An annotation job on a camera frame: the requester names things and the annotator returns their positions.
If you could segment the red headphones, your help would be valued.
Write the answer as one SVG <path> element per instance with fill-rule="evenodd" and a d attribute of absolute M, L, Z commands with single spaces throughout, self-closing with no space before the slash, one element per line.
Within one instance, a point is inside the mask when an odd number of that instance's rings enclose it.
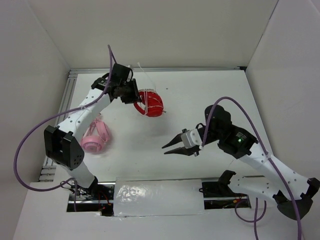
<path fill-rule="evenodd" d="M 155 90 L 141 89 L 138 93 L 140 102 L 134 102 L 133 106 L 140 114 L 156 118 L 165 113 L 163 100 Z"/>

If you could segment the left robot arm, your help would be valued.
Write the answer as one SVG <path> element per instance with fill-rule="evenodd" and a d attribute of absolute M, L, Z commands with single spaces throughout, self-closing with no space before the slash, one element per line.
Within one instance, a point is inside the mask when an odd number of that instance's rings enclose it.
<path fill-rule="evenodd" d="M 93 82 L 74 113 L 57 126 L 49 125 L 44 130 L 46 156 L 74 178 L 81 194 L 88 200 L 97 197 L 101 188 L 84 163 L 81 140 L 98 114 L 117 98 L 125 104 L 141 100 L 133 70 L 115 63 L 110 72 Z"/>

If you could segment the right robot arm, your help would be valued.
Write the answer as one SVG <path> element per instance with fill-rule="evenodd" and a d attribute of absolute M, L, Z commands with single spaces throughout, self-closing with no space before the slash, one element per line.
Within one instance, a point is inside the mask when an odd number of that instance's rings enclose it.
<path fill-rule="evenodd" d="M 258 139 L 244 128 L 234 125 L 231 114 L 222 106 L 210 105 L 205 109 L 209 125 L 199 123 L 195 129 L 183 129 L 165 148 L 180 142 L 182 147 L 167 154 L 198 156 L 203 146 L 217 142 L 224 153 L 257 170 L 262 179 L 245 177 L 225 170 L 218 179 L 218 190 L 223 196 L 232 193 L 246 194 L 254 198 L 276 203 L 277 209 L 286 217 L 302 219 L 311 209 L 313 196 L 320 188 L 316 178 L 307 178 L 289 168 L 272 154 L 263 151 Z"/>

